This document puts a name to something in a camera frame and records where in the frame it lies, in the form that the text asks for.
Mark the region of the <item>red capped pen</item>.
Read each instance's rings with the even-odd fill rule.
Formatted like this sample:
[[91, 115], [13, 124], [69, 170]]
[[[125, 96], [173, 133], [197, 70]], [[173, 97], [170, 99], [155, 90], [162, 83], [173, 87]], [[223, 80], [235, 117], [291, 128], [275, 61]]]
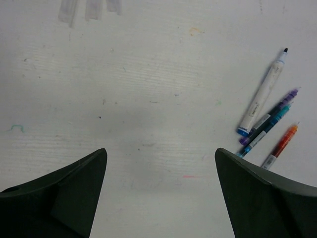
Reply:
[[274, 149], [271, 151], [271, 153], [268, 155], [268, 157], [265, 159], [265, 161], [262, 163], [261, 168], [265, 170], [269, 170], [271, 166], [274, 164], [274, 162], [277, 160], [279, 155], [283, 152], [283, 150], [286, 148], [288, 143], [292, 140], [296, 132], [298, 131], [298, 123], [295, 123], [291, 125], [287, 131], [284, 133], [284, 135], [281, 137], [279, 142], [276, 144]]

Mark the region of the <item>purple pen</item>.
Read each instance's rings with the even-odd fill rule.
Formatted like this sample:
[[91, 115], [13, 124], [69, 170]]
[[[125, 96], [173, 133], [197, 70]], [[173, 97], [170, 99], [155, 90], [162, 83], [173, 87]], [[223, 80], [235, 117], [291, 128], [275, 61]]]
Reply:
[[260, 132], [268, 125], [268, 123], [297, 96], [299, 89], [299, 87], [292, 89], [268, 113], [262, 116], [262, 118], [252, 127], [250, 133], [247, 136], [239, 139], [240, 144], [245, 146], [252, 139], [256, 138], [260, 134]]

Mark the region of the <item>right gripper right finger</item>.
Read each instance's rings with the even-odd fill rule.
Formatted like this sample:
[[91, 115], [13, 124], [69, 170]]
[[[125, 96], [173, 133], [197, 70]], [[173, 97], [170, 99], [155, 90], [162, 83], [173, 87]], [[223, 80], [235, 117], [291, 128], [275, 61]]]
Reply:
[[317, 189], [262, 169], [223, 148], [215, 163], [237, 238], [315, 238]]

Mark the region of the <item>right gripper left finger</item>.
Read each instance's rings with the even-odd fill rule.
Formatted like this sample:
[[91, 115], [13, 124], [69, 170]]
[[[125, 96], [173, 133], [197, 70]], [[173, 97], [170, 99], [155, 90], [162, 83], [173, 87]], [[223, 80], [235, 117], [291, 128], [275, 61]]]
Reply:
[[88, 238], [106, 173], [107, 152], [0, 193], [2, 238]]

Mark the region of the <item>light blue capped pen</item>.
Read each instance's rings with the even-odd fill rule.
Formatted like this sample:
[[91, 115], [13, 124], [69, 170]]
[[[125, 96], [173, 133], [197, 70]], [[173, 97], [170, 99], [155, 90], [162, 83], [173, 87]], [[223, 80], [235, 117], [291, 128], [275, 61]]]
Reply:
[[264, 127], [260, 131], [260, 133], [251, 141], [240, 149], [236, 155], [243, 158], [246, 154], [248, 154], [263, 138], [268, 132], [289, 112], [293, 103], [288, 104], [285, 106], [272, 120], [269, 121], [268, 125]]

